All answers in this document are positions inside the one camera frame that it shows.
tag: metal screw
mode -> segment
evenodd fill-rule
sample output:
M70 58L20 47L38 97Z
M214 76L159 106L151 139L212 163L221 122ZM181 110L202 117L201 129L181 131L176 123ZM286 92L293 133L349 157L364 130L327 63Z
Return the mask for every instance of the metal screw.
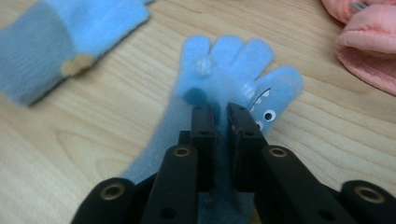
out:
M282 148L274 147L270 149L270 154L275 157L286 157L288 155L288 152L286 152Z
M125 192L125 186L117 182L107 185L100 191L100 197L103 200L111 201L119 198Z
M364 186L357 186L354 188L355 193L357 193L363 200L370 203L383 203L385 201L384 196L374 189L370 189Z
M187 157L190 156L191 151L186 147L178 147L174 150L174 155L177 157Z

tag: wooden table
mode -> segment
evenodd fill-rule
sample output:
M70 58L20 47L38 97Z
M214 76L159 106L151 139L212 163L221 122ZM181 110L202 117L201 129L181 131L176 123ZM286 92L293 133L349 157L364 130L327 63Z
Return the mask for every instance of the wooden table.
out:
M0 0L0 28L35 0ZM67 223L98 182L145 147L190 35L260 37L273 67L290 64L304 92L266 138L292 149L322 183L368 180L396 195L396 98L351 75L334 55L343 24L318 0L158 0L150 20L94 68L38 104L0 96L0 223Z

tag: blue mitten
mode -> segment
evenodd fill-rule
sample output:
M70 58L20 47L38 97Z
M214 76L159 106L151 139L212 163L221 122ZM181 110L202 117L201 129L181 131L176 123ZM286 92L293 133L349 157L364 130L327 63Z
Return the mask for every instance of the blue mitten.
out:
M262 123L262 131L267 132L303 87L299 73L288 66L258 78L272 60L271 48L260 39L244 43L236 36L226 35L213 47L205 36L187 39L181 54L179 79L163 119L148 147L123 176L139 183L156 173L165 150L177 143L178 133L190 129L192 107L210 103L219 132L215 188L211 195L200 195L199 221L246 223L251 216L252 194L238 193L231 185L226 106L232 102L254 108L255 119ZM271 104L259 104L258 99ZM269 116L262 111L272 111L273 116L266 119Z
M145 21L149 0L41 0L0 31L0 90L29 105Z

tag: glove finger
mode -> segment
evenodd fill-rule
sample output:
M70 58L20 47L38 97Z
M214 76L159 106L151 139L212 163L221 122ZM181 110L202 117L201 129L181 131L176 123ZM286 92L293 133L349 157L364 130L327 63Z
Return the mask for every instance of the glove finger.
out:
M260 39L251 39L239 51L233 61L231 71L238 78L252 81L274 59L271 47Z
M194 66L198 59L204 57L210 51L210 39L203 35L189 37L183 45L180 64L182 69Z
M219 67L230 66L233 59L244 46L244 41L235 35L224 35L218 38L210 55Z
M290 66L281 66L255 81L257 99L250 108L262 133L266 134L280 114L303 90L299 72Z

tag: pink knit hat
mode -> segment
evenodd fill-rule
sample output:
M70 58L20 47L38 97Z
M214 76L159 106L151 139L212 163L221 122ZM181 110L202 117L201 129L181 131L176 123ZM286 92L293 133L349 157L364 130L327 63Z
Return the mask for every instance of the pink knit hat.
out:
M396 95L396 0L368 0L357 12L352 0L322 0L337 20L347 22L335 41L338 59L365 82Z

